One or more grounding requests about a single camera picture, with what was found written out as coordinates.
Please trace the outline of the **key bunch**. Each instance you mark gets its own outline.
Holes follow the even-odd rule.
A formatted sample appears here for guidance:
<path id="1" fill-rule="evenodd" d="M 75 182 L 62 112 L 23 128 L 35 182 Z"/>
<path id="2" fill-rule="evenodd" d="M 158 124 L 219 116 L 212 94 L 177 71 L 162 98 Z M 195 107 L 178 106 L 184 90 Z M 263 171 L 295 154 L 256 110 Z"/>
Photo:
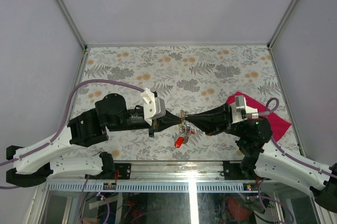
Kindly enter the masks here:
<path id="1" fill-rule="evenodd" d="M 186 120 L 187 115 L 188 112 L 183 110 L 180 111 L 181 123 L 179 124 L 179 137 L 174 142 L 176 148 L 180 148 L 182 145 L 187 144 L 190 137 L 195 133 L 189 122 Z"/>

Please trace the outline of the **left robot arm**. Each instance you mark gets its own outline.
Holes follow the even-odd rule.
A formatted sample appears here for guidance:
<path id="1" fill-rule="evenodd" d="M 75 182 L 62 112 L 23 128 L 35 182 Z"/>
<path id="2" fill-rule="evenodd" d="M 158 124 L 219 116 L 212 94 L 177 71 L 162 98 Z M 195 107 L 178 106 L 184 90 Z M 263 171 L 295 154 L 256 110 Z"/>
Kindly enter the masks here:
<path id="1" fill-rule="evenodd" d="M 71 119 L 54 135 L 29 147 L 7 147 L 6 158 L 14 162 L 13 168 L 6 171 L 6 182 L 28 188 L 56 177 L 116 179 L 118 172 L 110 153 L 102 151 L 88 158 L 67 158 L 66 154 L 107 141 L 108 132 L 147 129 L 153 137 L 180 121 L 178 116 L 165 110 L 164 101 L 157 96 L 128 109 L 123 96 L 108 94 L 97 101 L 93 109 Z"/>

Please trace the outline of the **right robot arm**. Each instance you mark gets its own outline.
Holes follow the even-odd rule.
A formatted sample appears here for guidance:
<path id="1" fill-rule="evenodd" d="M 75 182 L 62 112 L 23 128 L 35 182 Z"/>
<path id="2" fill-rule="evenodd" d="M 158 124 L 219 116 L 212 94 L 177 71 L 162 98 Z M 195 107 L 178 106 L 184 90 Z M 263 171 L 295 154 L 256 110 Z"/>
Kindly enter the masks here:
<path id="1" fill-rule="evenodd" d="M 232 104 L 186 116 L 209 136 L 227 133 L 239 138 L 236 145 L 243 153 L 240 173 L 246 179 L 267 178 L 295 188 L 312 197 L 319 206 L 336 212 L 336 165 L 326 165 L 291 153 L 273 140 L 267 116 L 239 96 Z"/>

